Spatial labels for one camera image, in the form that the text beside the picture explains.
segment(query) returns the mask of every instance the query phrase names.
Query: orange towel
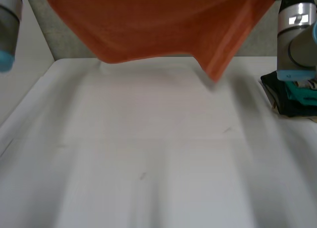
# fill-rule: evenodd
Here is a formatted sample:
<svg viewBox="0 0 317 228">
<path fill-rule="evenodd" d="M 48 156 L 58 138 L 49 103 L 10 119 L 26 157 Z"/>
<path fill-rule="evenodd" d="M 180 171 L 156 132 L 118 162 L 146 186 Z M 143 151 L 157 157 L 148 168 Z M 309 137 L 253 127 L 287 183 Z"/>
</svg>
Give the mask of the orange towel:
<svg viewBox="0 0 317 228">
<path fill-rule="evenodd" d="M 214 81 L 272 0 L 48 0 L 108 63 L 193 55 Z"/>
</svg>

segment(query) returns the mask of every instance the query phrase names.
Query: gray wall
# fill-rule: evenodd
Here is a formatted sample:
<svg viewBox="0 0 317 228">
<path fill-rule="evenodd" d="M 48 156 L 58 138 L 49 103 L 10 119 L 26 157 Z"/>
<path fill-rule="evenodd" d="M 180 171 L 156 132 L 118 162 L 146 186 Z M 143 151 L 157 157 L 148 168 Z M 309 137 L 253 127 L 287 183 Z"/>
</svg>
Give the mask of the gray wall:
<svg viewBox="0 0 317 228">
<path fill-rule="evenodd" d="M 29 2 L 56 60 L 94 56 L 57 17 L 46 0 Z M 237 56 L 276 56 L 278 10 L 279 2 L 276 2 L 251 32 Z"/>
</svg>

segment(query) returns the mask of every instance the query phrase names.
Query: black object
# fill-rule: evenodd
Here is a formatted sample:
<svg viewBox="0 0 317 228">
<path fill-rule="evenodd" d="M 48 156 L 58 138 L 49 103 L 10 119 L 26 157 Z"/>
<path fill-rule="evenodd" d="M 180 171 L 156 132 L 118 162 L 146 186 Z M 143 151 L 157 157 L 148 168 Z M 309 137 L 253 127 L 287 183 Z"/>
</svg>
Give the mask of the black object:
<svg viewBox="0 0 317 228">
<path fill-rule="evenodd" d="M 316 117 L 317 106 L 303 106 L 300 102 L 289 100 L 286 85 L 277 79 L 276 71 L 262 76 L 261 81 L 276 102 L 280 115 L 293 117 Z"/>
</svg>

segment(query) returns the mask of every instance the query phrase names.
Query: white surface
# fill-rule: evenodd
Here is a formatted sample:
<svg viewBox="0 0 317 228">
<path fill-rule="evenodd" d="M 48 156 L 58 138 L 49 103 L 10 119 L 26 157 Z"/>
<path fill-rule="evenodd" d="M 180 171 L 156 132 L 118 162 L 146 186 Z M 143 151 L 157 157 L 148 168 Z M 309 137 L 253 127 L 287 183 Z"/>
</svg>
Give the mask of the white surface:
<svg viewBox="0 0 317 228">
<path fill-rule="evenodd" d="M 0 74 L 0 125 L 53 62 L 30 4 L 23 0 L 15 63 L 9 73 Z"/>
<path fill-rule="evenodd" d="M 213 85 L 190 57 L 65 59 L 14 111 L 0 227 L 315 228 L 316 127 L 281 120 L 234 58 Z"/>
</svg>

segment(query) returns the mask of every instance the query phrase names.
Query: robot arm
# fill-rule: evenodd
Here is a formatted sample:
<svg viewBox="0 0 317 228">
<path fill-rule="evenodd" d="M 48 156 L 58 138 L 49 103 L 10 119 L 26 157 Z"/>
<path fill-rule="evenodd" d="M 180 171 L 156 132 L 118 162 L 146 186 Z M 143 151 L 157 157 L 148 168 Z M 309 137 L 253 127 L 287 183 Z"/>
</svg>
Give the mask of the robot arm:
<svg viewBox="0 0 317 228">
<path fill-rule="evenodd" d="M 0 0 L 0 72 L 14 63 L 22 13 L 22 0 Z"/>
<path fill-rule="evenodd" d="M 304 81 L 316 76 L 317 23 L 314 0 L 282 0 L 278 15 L 277 77 Z"/>
</svg>

